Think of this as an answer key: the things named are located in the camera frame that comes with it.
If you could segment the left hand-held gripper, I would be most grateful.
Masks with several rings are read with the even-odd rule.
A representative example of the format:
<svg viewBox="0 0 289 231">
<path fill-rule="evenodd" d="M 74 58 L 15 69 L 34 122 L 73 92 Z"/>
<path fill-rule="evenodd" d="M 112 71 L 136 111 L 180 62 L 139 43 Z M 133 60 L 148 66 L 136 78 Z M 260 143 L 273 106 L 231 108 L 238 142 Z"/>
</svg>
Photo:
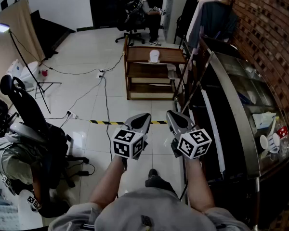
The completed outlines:
<svg viewBox="0 0 289 231">
<path fill-rule="evenodd" d="M 138 160 L 141 152 L 148 145 L 146 140 L 150 125 L 151 115 L 149 113 L 128 118 L 112 136 L 114 154 L 122 158 Z"/>
</svg>

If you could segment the wooden shelf cart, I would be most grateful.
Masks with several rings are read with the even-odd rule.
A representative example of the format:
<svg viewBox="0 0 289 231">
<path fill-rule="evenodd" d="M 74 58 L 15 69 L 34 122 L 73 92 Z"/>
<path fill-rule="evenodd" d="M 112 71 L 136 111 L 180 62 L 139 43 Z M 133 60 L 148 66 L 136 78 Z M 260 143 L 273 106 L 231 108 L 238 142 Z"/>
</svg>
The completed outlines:
<svg viewBox="0 0 289 231">
<path fill-rule="evenodd" d="M 159 63 L 149 63 L 151 50 L 160 52 Z M 187 67 L 181 49 L 129 46 L 125 39 L 124 72 L 127 100 L 173 100 L 179 92 Z M 168 78 L 167 65 L 176 66 L 177 79 Z"/>
</svg>

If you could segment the person's left forearm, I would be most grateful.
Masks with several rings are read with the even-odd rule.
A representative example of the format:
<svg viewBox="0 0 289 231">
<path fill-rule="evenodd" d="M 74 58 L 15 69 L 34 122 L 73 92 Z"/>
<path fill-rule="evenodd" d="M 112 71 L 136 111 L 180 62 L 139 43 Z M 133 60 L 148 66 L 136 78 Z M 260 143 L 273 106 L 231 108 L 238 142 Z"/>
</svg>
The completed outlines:
<svg viewBox="0 0 289 231">
<path fill-rule="evenodd" d="M 116 155 L 94 188 L 89 202 L 97 204 L 101 209 L 111 204 L 117 197 L 120 180 L 126 169 L 127 159 Z"/>
</svg>

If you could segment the yellow black floor tape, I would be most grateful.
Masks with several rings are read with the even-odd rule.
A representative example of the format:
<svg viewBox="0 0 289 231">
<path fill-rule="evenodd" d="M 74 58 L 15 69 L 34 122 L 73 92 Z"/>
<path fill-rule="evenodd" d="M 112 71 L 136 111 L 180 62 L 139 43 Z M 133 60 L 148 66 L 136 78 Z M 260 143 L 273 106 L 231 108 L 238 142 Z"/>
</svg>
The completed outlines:
<svg viewBox="0 0 289 231">
<path fill-rule="evenodd" d="M 99 125 L 124 125 L 124 122 L 108 122 L 108 121 L 97 121 L 97 120 L 89 120 L 92 124 L 99 124 Z M 167 121 L 151 121 L 151 124 L 157 125 L 157 124 L 167 124 Z"/>
</svg>

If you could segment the black power adapter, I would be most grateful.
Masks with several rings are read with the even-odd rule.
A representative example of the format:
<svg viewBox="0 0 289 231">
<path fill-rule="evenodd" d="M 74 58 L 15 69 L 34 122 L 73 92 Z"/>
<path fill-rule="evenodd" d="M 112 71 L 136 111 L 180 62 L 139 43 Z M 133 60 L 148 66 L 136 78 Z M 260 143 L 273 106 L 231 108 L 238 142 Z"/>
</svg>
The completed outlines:
<svg viewBox="0 0 289 231">
<path fill-rule="evenodd" d="M 73 175 L 69 176 L 69 178 L 72 178 L 74 176 L 91 176 L 91 175 L 93 175 L 96 171 L 96 167 L 91 163 L 88 163 L 88 165 L 90 165 L 93 168 L 93 171 L 91 173 L 89 171 L 78 171 L 77 173 L 74 173 Z"/>
</svg>

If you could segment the blue box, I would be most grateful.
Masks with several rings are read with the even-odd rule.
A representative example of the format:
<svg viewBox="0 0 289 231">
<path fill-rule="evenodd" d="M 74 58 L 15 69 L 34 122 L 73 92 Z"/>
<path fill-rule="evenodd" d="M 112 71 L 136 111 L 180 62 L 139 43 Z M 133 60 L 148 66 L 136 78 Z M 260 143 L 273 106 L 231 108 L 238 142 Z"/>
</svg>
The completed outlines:
<svg viewBox="0 0 289 231">
<path fill-rule="evenodd" d="M 242 102 L 242 104 L 246 104 L 246 105 L 251 105 L 252 104 L 251 100 L 248 97 L 246 97 L 245 95 L 243 95 L 239 91 L 237 92 L 237 94 L 238 94 L 239 99 Z"/>
</svg>

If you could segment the person's grey shirt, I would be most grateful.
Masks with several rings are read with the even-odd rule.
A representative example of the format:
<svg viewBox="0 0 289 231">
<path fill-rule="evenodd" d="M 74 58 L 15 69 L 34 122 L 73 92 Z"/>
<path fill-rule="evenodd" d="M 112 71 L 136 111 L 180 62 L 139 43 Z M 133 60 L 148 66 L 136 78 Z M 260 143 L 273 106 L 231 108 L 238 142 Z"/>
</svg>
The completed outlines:
<svg viewBox="0 0 289 231">
<path fill-rule="evenodd" d="M 223 208 L 199 212 L 180 202 L 170 191 L 141 188 L 126 193 L 102 209 L 96 203 L 72 206 L 52 221 L 48 231 L 145 231 L 142 217 L 148 217 L 152 231 L 250 231 Z"/>
</svg>

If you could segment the white plastic bag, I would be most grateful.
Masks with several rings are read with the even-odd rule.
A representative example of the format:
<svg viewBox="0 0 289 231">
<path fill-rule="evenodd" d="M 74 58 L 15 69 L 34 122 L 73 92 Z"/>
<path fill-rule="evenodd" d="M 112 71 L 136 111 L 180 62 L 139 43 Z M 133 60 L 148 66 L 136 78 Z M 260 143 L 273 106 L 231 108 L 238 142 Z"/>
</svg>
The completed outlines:
<svg viewBox="0 0 289 231">
<path fill-rule="evenodd" d="M 265 112 L 260 114 L 252 114 L 256 129 L 267 128 L 271 125 L 276 113 Z"/>
</svg>

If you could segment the white striped mug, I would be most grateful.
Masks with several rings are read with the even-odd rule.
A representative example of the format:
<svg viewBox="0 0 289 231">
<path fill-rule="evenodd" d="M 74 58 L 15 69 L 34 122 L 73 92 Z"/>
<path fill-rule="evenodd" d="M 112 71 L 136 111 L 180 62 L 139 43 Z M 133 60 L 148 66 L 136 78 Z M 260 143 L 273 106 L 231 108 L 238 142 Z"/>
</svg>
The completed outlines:
<svg viewBox="0 0 289 231">
<path fill-rule="evenodd" d="M 280 149 L 280 137 L 277 133 L 272 133 L 267 137 L 268 140 L 268 151 L 270 153 L 276 154 Z"/>
</svg>

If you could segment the red dotted mug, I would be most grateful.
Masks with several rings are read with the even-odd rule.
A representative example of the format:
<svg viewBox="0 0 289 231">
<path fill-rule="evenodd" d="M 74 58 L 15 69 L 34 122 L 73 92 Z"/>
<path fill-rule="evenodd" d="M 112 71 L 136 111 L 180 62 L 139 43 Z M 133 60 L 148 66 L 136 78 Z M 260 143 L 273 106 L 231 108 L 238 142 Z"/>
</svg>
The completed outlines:
<svg viewBox="0 0 289 231">
<path fill-rule="evenodd" d="M 282 138 L 288 136 L 288 129 L 286 126 L 283 126 L 276 133 L 280 137 L 280 139 L 282 139 Z"/>
</svg>

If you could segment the white hanging shirt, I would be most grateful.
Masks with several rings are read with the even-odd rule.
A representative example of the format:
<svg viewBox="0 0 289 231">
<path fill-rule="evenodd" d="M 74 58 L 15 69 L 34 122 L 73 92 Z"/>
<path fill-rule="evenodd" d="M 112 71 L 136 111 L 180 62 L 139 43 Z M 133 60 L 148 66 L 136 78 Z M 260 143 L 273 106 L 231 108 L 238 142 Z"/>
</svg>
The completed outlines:
<svg viewBox="0 0 289 231">
<path fill-rule="evenodd" d="M 202 17 L 202 6 L 204 5 L 205 0 L 199 0 L 198 5 L 195 9 L 194 15 L 192 17 L 190 26 L 186 34 L 186 40 L 190 47 L 197 48 L 198 38 L 199 38 L 199 29 Z"/>
</svg>

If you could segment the black hanging garment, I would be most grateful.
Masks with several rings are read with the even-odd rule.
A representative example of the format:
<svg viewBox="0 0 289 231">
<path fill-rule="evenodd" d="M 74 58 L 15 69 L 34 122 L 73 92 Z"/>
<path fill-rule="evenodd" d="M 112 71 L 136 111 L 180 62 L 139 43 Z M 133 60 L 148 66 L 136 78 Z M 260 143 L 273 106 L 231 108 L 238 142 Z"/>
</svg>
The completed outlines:
<svg viewBox="0 0 289 231">
<path fill-rule="evenodd" d="M 191 20 L 194 16 L 198 0 L 186 0 L 181 16 L 177 20 L 177 36 L 183 38 L 186 36 Z"/>
</svg>

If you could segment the black light stand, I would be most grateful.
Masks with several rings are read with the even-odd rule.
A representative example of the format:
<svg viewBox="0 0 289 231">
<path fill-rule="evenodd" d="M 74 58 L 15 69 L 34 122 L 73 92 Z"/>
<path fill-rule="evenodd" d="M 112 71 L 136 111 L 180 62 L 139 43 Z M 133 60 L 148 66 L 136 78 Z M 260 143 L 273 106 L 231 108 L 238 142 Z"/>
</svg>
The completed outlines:
<svg viewBox="0 0 289 231">
<path fill-rule="evenodd" d="M 52 86 L 53 84 L 62 84 L 62 83 L 61 83 L 61 82 L 39 82 L 39 81 L 37 81 L 36 77 L 33 75 L 32 71 L 31 71 L 30 68 L 28 67 L 27 62 L 26 62 L 25 59 L 23 58 L 23 56 L 22 56 L 22 54 L 21 54 L 21 52 L 20 52 L 20 50 L 19 50 L 19 48 L 18 48 L 18 46 L 17 46 L 14 38 L 13 38 L 13 33 L 12 33 L 12 31 L 9 29 L 8 32 L 9 32 L 9 35 L 10 35 L 12 41 L 13 41 L 13 44 L 14 44 L 14 46 L 15 46 L 15 48 L 16 48 L 19 56 L 20 56 L 20 58 L 22 59 L 23 63 L 25 64 L 25 67 L 28 69 L 29 73 L 30 73 L 31 76 L 33 77 L 34 81 L 36 82 L 36 93 L 35 93 L 35 97 L 36 97 L 36 95 L 37 95 L 37 93 L 38 93 L 37 90 L 39 90 L 39 94 L 41 94 L 42 99 L 43 99 L 43 101 L 44 101 L 44 103 L 45 103 L 45 106 L 46 106 L 49 114 L 51 114 L 51 111 L 50 111 L 50 109 L 49 109 L 49 107 L 48 107 L 48 105 L 47 105 L 47 103 L 46 103 L 46 100 L 45 100 L 45 92 L 46 92 L 46 90 L 47 90 L 50 86 Z M 41 84 L 50 84 L 50 85 L 49 85 L 48 88 L 43 89 L 43 87 L 41 86 Z"/>
</svg>

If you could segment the white bag blue print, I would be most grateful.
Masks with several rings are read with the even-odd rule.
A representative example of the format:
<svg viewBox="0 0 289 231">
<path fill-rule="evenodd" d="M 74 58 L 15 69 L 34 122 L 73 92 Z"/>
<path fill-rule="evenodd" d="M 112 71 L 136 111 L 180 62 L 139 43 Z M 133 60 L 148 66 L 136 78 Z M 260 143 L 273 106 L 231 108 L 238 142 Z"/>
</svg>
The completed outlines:
<svg viewBox="0 0 289 231">
<path fill-rule="evenodd" d="M 19 62 L 18 59 L 16 59 L 11 63 L 6 73 L 11 74 L 13 77 L 19 78 L 21 76 L 23 69 L 24 69 L 23 65 Z"/>
</svg>

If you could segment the black backdrop panel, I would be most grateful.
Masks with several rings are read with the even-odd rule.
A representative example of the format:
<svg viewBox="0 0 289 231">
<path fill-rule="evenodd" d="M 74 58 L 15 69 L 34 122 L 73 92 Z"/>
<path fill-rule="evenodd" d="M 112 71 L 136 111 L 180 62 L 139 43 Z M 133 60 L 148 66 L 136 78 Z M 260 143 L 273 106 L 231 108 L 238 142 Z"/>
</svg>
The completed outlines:
<svg viewBox="0 0 289 231">
<path fill-rule="evenodd" d="M 31 20 L 35 29 L 38 41 L 45 55 L 45 60 L 58 54 L 56 49 L 75 30 L 41 18 L 39 10 L 31 13 Z"/>
</svg>

